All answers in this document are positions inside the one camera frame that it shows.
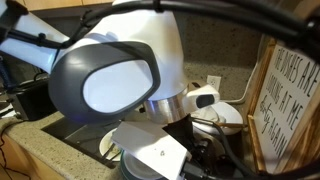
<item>white outlet cover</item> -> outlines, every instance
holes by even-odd
[[[221,77],[220,76],[207,76],[207,83],[213,86],[217,91],[220,88]]]

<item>kitchen counter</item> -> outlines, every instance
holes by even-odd
[[[119,166],[110,170],[41,130],[62,117],[56,112],[38,121],[16,124],[6,134],[66,179],[122,179]],[[13,117],[1,119],[0,130],[17,121]]]

